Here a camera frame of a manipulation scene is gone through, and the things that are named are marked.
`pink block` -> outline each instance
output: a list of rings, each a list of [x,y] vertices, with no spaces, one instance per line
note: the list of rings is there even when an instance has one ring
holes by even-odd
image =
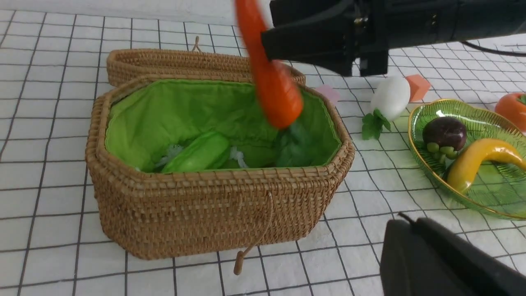
[[[335,91],[332,87],[330,87],[327,84],[324,84],[322,86],[318,86],[314,89],[315,91],[319,92],[320,94],[324,95],[329,101],[336,105],[338,100],[340,100],[340,93]]]

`black cable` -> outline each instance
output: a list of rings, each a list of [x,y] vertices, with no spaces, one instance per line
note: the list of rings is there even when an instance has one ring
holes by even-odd
[[[517,57],[526,57],[526,53],[523,52],[504,52],[504,51],[498,51],[498,50],[492,50],[491,48],[485,48],[467,41],[460,42],[463,45],[473,48],[478,51],[492,53],[492,54],[498,54],[498,55],[507,55],[507,56],[517,56]]]

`green fabric lining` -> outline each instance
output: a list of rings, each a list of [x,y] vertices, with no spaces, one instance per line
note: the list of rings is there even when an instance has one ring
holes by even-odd
[[[341,147],[323,101],[302,91],[305,106],[298,119],[316,145],[305,147],[315,156],[311,166],[325,165]],[[108,152],[143,172],[171,144],[187,146],[207,131],[217,131],[245,155],[250,168],[276,159],[277,130],[270,126],[249,83],[160,80],[114,104],[106,131]],[[238,169],[227,161],[222,169]]]

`orange block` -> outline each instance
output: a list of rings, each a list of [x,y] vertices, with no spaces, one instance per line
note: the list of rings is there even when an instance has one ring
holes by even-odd
[[[409,86],[411,86],[411,98],[409,102],[422,101],[429,91],[431,83],[418,74],[407,76],[406,79],[409,82]]]

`carrot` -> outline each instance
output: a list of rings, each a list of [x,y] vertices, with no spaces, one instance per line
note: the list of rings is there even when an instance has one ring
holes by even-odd
[[[495,106],[495,113],[526,132],[526,94],[511,93],[503,96]]]
[[[290,73],[279,61],[269,61],[261,43],[268,29],[257,0],[235,0],[239,30],[250,58],[259,103],[269,123],[282,130],[303,111],[303,99]]]

